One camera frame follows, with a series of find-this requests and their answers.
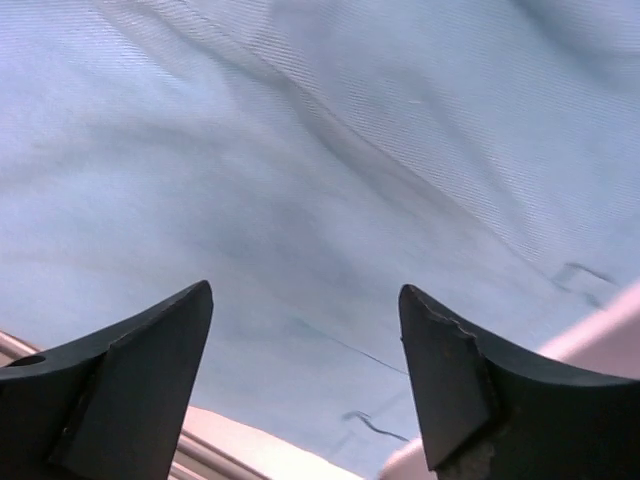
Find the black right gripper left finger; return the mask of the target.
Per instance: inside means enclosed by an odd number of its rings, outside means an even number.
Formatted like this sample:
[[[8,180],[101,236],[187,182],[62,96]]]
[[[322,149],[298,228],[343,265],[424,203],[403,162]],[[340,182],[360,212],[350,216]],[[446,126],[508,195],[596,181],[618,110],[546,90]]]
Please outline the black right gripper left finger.
[[[2,478],[167,478],[212,312],[200,281],[2,367]]]

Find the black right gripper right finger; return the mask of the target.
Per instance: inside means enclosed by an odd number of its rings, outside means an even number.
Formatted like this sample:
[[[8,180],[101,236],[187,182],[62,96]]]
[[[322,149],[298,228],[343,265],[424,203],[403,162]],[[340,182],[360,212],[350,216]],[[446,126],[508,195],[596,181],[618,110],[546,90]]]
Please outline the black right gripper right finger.
[[[543,357],[413,285],[401,337],[429,470],[441,479],[635,479],[639,384]]]

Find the light blue trousers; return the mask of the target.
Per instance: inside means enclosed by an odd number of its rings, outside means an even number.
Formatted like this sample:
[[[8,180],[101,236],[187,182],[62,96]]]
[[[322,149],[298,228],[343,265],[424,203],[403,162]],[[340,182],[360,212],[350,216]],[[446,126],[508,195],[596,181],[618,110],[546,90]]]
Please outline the light blue trousers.
[[[638,281],[638,3],[3,2],[2,329],[203,279],[193,403],[373,476],[402,285],[537,347]]]

